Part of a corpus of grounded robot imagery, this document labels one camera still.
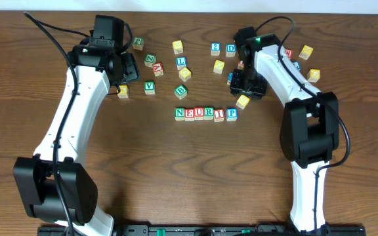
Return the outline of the red E block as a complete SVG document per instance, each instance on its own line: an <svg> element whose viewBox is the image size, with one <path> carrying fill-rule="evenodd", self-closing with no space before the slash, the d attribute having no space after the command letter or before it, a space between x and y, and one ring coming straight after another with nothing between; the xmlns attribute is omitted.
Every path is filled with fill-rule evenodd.
<svg viewBox="0 0 378 236"><path fill-rule="evenodd" d="M194 121L195 120L194 108L184 110L184 120L185 121Z"/></svg>

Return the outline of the red I block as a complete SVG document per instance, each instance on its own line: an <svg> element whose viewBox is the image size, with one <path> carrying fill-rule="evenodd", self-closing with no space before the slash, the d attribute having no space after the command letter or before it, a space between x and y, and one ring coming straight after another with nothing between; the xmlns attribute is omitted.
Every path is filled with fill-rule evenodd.
<svg viewBox="0 0 378 236"><path fill-rule="evenodd" d="M223 122L225 118L225 112L223 109L214 110L214 122Z"/></svg>

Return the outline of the green N block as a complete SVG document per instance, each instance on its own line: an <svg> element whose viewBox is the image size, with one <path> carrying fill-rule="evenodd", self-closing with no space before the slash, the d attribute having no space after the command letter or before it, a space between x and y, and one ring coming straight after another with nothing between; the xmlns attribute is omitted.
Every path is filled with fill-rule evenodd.
<svg viewBox="0 0 378 236"><path fill-rule="evenodd" d="M184 121L185 120L185 109L184 108L175 108L175 120Z"/></svg>

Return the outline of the blue P block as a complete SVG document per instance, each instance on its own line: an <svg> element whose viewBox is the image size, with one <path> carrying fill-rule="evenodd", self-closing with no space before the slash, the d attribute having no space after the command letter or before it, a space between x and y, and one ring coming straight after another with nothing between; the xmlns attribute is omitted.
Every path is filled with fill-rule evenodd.
<svg viewBox="0 0 378 236"><path fill-rule="evenodd" d="M226 120L236 121L238 119L238 110L236 108L228 108L226 110Z"/></svg>

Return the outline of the green V block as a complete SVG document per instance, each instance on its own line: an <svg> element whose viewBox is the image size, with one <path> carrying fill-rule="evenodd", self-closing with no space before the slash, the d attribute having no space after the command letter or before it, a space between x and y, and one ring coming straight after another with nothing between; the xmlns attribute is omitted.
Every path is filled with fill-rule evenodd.
<svg viewBox="0 0 378 236"><path fill-rule="evenodd" d="M144 91L145 94L150 95L150 94L155 94L156 93L156 86L153 81L146 81L144 83Z"/></svg>

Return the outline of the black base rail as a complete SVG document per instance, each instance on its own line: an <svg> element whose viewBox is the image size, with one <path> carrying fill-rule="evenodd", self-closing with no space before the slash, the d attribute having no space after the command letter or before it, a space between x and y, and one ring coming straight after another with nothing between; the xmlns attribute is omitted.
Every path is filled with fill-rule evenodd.
<svg viewBox="0 0 378 236"><path fill-rule="evenodd" d="M275 224L258 224L247 226L147 226L123 225L113 231L115 236L234 236L234 235L314 235L314 232L299 232L292 226ZM330 236L366 236L362 226L324 226L318 235Z"/></svg>

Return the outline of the yellow o block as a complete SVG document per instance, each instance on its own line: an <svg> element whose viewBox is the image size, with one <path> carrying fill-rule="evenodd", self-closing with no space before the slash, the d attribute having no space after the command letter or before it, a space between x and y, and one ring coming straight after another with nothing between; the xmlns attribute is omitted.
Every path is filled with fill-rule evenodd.
<svg viewBox="0 0 378 236"><path fill-rule="evenodd" d="M183 82L189 80L192 76L192 72L188 68L182 68L179 71L179 77Z"/></svg>
<svg viewBox="0 0 378 236"><path fill-rule="evenodd" d="M221 60L216 60L213 66L213 72L221 74L223 72L224 66L225 66L225 62Z"/></svg>

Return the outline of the green R block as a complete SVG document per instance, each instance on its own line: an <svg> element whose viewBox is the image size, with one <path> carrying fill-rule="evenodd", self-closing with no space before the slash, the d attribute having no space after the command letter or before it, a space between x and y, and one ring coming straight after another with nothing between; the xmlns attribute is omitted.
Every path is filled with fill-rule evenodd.
<svg viewBox="0 0 378 236"><path fill-rule="evenodd" d="M205 120L213 120L214 119L214 108L212 107L205 107L204 108L204 117Z"/></svg>

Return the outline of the green B block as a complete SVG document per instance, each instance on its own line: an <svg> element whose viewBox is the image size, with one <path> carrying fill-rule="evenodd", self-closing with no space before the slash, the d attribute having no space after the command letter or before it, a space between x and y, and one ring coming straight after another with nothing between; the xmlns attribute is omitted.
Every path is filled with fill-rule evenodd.
<svg viewBox="0 0 378 236"><path fill-rule="evenodd" d="M179 99L182 100L185 98L188 94L188 90L184 85L179 85L174 89L175 96Z"/></svg>

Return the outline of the blue L block right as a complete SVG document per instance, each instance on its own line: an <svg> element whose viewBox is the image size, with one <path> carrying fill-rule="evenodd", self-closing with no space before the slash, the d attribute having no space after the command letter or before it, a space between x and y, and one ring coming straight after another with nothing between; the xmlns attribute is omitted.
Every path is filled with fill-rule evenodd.
<svg viewBox="0 0 378 236"><path fill-rule="evenodd" d="M301 70L301 64L300 64L300 62L298 62L298 61L294 61L293 62L293 65L295 66L295 68L297 69L297 70Z"/></svg>

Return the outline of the yellow G block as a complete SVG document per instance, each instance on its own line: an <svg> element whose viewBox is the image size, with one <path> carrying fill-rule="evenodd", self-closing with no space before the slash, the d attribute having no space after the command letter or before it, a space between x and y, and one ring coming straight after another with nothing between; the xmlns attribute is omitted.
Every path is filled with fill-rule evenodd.
<svg viewBox="0 0 378 236"><path fill-rule="evenodd" d="M315 83L320 79L320 70L319 69L310 69L307 73L307 80L311 83Z"/></svg>

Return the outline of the red u block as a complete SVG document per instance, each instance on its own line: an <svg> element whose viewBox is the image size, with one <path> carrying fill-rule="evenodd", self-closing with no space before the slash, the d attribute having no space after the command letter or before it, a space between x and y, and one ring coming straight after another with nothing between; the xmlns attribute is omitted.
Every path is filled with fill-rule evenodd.
<svg viewBox="0 0 378 236"><path fill-rule="evenodd" d="M244 69L244 62L242 60L238 63L238 69L243 70Z"/></svg>
<svg viewBox="0 0 378 236"><path fill-rule="evenodd" d="M196 107L194 108L194 119L197 121L204 120L204 108L203 107Z"/></svg>

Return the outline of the yellow S block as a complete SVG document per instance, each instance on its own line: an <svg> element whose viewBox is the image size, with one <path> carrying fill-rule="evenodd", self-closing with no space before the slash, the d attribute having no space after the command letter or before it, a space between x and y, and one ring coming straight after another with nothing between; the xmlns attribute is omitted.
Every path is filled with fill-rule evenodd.
<svg viewBox="0 0 378 236"><path fill-rule="evenodd" d="M249 102L250 102L250 98L248 96L241 95L236 102L236 106L239 107L240 109L245 109L245 107L248 105Z"/></svg>

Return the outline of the green block top left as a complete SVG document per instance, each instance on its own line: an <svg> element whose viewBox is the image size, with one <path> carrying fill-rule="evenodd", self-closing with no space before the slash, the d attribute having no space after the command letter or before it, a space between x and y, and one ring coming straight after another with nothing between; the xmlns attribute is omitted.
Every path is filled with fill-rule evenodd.
<svg viewBox="0 0 378 236"><path fill-rule="evenodd" d="M132 46L135 50L143 50L144 39L142 37L135 37L132 42Z"/></svg>

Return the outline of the yellow K block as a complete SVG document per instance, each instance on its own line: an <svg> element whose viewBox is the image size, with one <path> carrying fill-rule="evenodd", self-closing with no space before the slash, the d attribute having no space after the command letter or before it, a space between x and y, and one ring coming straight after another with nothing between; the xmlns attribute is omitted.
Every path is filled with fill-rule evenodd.
<svg viewBox="0 0 378 236"><path fill-rule="evenodd" d="M118 86L117 96L119 98L128 98L129 97L129 87L127 85Z"/></svg>

